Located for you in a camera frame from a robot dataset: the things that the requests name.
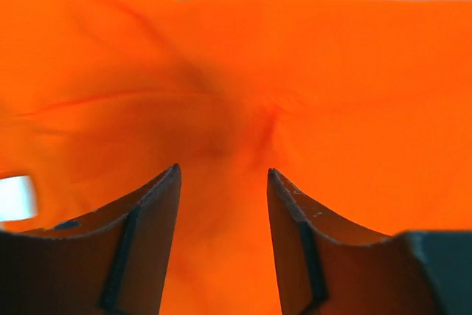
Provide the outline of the orange t-shirt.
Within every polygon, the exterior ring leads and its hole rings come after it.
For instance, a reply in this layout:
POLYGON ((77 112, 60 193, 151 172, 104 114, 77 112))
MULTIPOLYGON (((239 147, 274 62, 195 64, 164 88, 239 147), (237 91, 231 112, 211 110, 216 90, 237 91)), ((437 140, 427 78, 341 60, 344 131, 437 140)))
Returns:
POLYGON ((1 0, 1 180, 49 230, 169 167, 157 314, 284 314, 268 172, 387 236, 471 232, 470 0, 1 0))

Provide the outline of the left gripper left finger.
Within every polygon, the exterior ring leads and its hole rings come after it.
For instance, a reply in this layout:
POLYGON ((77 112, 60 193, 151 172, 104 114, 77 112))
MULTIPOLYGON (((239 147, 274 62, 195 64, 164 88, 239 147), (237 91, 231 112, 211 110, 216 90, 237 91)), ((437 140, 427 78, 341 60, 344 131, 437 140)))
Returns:
POLYGON ((157 314, 181 190, 169 167, 56 227, 1 233, 3 314, 157 314))

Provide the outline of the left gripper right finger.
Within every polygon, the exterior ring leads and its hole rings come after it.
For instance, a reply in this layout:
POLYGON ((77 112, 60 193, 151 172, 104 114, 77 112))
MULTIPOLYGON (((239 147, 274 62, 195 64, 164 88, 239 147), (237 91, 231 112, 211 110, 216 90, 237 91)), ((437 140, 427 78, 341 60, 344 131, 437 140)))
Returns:
POLYGON ((387 236, 268 172, 268 214, 284 314, 469 314, 471 232, 387 236))

